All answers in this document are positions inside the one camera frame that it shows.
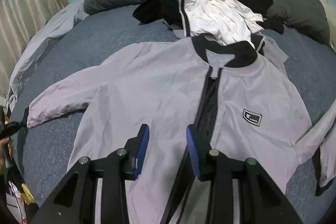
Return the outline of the grey zip jacket black collar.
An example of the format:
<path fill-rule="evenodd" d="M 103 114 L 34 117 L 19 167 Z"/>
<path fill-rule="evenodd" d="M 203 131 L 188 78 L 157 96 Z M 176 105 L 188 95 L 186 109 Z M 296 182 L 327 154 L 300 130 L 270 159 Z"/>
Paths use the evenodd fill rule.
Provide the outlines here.
<path fill-rule="evenodd" d="M 294 84 L 249 42 L 131 44 L 48 87 L 30 103 L 27 126 L 80 109 L 69 165 L 150 128 L 143 174 L 126 186 L 131 223 L 205 221 L 209 186 L 193 180 L 189 124 L 228 157 L 255 158 L 282 191 L 317 150 L 320 186 L 335 178 L 335 107 L 312 124 Z"/>

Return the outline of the blue patterned bed cover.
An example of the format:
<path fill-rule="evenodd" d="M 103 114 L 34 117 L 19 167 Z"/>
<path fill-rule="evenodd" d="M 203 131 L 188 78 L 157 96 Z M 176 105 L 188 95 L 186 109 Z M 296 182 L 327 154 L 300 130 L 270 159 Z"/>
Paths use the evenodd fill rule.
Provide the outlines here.
<path fill-rule="evenodd" d="M 67 76 L 101 64 L 119 49 L 139 42 L 174 42 L 174 33 L 160 20 L 141 25 L 134 6 L 90 15 L 55 44 L 38 65 L 19 96 L 11 119 L 20 121 L 31 101 Z M 265 30 L 288 55 L 287 75 L 299 91 L 311 121 L 317 122 L 335 100 L 335 53 L 293 28 L 282 34 Z M 13 136 L 15 161 L 37 204 L 41 205 L 63 178 L 73 148 L 81 112 L 68 114 Z M 319 223 L 335 198 L 335 186 L 315 195 L 312 161 L 300 165 L 286 196 L 304 223 Z"/>

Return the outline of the white crumpled garment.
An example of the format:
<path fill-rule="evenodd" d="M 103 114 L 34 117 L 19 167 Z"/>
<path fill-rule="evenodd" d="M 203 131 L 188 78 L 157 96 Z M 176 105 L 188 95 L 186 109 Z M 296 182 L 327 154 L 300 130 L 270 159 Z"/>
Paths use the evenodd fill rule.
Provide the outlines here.
<path fill-rule="evenodd" d="M 252 42 L 251 36 L 263 30 L 263 16 L 239 0 L 179 0 L 186 36 L 207 34 L 222 46 Z"/>

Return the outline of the black garment with white stripe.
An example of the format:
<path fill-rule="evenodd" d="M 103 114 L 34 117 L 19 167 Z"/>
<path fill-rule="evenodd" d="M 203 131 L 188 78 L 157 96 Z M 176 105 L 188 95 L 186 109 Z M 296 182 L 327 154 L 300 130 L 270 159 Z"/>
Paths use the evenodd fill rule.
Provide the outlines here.
<path fill-rule="evenodd" d="M 283 25 L 274 19 L 269 19 L 267 10 L 273 4 L 273 0 L 239 0 L 248 6 L 254 13 L 259 13 L 263 17 L 260 26 L 263 29 L 271 29 L 279 34 L 284 32 Z M 163 19 L 171 27 L 183 29 L 181 14 L 179 12 L 179 0 L 146 0 L 134 11 L 133 16 L 142 24 L 149 24 L 159 19 Z"/>

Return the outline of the light grey bed sheet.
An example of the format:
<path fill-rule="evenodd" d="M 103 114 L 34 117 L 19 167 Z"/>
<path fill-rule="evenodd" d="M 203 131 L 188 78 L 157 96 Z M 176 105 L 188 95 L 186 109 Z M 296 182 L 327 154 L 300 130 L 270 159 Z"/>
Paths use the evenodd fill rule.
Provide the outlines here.
<path fill-rule="evenodd" d="M 29 41 L 10 77 L 6 108 L 14 110 L 26 83 L 52 48 L 88 14 L 84 0 L 76 0 L 54 15 Z"/>

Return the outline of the beige curtain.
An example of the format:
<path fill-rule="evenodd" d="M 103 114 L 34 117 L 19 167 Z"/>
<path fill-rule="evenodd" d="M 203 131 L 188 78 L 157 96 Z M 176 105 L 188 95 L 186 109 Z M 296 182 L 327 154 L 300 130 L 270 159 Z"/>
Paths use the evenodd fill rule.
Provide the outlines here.
<path fill-rule="evenodd" d="M 30 39 L 60 10 L 57 0 L 1 0 L 1 100 Z"/>

